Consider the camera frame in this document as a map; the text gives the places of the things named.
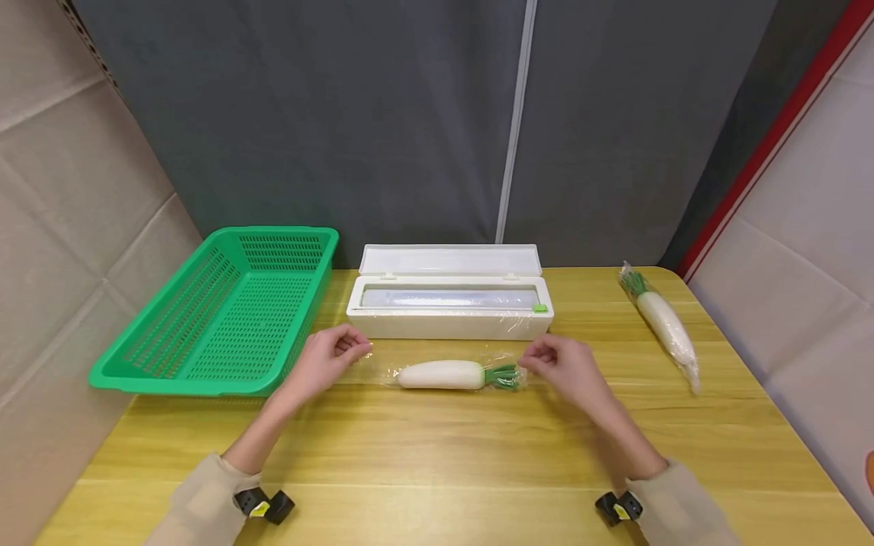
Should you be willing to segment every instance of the yellow label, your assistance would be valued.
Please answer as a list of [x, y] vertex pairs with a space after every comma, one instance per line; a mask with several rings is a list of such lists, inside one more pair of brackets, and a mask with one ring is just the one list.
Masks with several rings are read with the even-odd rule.
[[621, 520], [631, 519], [631, 516], [628, 515], [628, 512], [625, 511], [625, 508], [619, 506], [618, 504], [613, 505], [613, 511], [616, 513], [616, 515], [619, 516], [619, 519]]
[[249, 517], [264, 517], [264, 514], [270, 509], [270, 504], [267, 501], [261, 501], [258, 506], [252, 508], [249, 512]]

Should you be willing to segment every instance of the wrapped radish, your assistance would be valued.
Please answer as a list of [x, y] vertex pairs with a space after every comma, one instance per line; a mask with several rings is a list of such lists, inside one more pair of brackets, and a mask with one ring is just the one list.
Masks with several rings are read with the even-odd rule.
[[701, 390], [701, 381], [698, 378], [695, 348], [674, 309], [628, 262], [622, 266], [619, 283], [646, 319], [649, 327], [653, 329], [655, 337], [668, 350], [670, 357], [689, 380], [692, 392], [698, 394]]
[[470, 360], [434, 360], [402, 369], [398, 384], [405, 389], [479, 390], [487, 385], [519, 390], [524, 386], [524, 370], [515, 364], [482, 367]]

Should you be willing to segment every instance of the gray curtain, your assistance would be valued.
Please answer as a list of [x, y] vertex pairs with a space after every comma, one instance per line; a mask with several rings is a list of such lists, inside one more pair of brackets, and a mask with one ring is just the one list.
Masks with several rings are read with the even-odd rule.
[[198, 229], [495, 240], [524, 0], [77, 0]]
[[[503, 240], [655, 263], [774, 0], [539, 0]], [[525, 0], [76, 0], [195, 224], [496, 240]]]
[[547, 266], [655, 264], [773, 5], [541, 0], [504, 242]]
[[850, 0], [777, 3], [660, 266], [675, 269], [680, 265], [849, 3]]

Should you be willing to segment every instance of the beige sleeve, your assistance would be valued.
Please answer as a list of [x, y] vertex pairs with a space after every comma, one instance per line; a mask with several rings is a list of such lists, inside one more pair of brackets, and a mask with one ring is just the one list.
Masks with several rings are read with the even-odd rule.
[[669, 464], [655, 478], [628, 481], [628, 490], [643, 506], [637, 522], [650, 546], [741, 544], [692, 472], [678, 462]]
[[233, 544], [246, 523], [233, 496], [257, 487], [251, 476], [216, 453], [200, 462], [170, 497], [170, 512], [146, 539], [145, 546], [225, 546]]

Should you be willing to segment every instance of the green plastic basket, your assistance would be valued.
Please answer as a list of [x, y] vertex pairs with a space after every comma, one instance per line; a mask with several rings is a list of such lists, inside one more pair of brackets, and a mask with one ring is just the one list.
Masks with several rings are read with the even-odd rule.
[[97, 361], [99, 389], [266, 396], [301, 353], [339, 236], [321, 227], [210, 235]]

